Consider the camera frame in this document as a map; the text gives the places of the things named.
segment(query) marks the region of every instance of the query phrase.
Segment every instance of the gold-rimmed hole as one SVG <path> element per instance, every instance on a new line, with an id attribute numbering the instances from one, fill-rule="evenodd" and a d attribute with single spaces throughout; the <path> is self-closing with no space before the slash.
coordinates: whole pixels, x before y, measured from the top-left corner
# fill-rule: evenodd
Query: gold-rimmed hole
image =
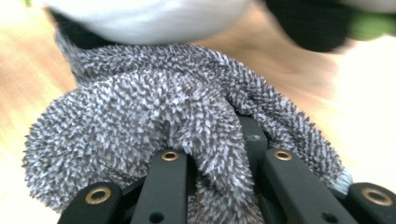
<path id="1" fill-rule="evenodd" d="M 108 187 L 99 187 L 92 189 L 87 196 L 85 202 L 88 204 L 99 204 L 105 202 L 111 195 L 111 190 Z"/>
<path id="2" fill-rule="evenodd" d="M 175 161 L 178 158 L 178 154 L 174 151 L 168 151 L 168 152 L 164 152 L 162 157 L 163 160 L 165 161 Z"/>
<path id="3" fill-rule="evenodd" d="M 291 155 L 289 154 L 289 152 L 286 152 L 286 151 L 281 151 L 281 150 L 276 151 L 276 152 L 274 153 L 274 156 L 275 156 L 277 159 L 282 160 L 282 161 L 289 161 L 289 160 L 291 160 Z"/>
<path id="4" fill-rule="evenodd" d="M 378 189 L 362 189 L 361 193 L 363 196 L 372 203 L 376 203 L 383 206 L 393 205 L 393 200 L 384 192 Z"/>

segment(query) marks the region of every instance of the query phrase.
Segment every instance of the fuzzy gray fabric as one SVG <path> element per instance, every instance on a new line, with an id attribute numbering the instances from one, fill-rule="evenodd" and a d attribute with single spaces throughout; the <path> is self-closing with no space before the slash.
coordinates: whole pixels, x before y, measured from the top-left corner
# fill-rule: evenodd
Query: fuzzy gray fabric
<path id="1" fill-rule="evenodd" d="M 269 148 L 297 153 L 327 186 L 346 192 L 351 184 L 308 117 L 224 54 L 184 44 L 82 50 L 60 34 L 57 42 L 78 88 L 32 126 L 23 158 L 32 195 L 56 211 L 92 183 L 133 183 L 155 152 L 172 147 L 199 169 L 189 223 L 262 223 L 235 111 L 259 123 Z"/>

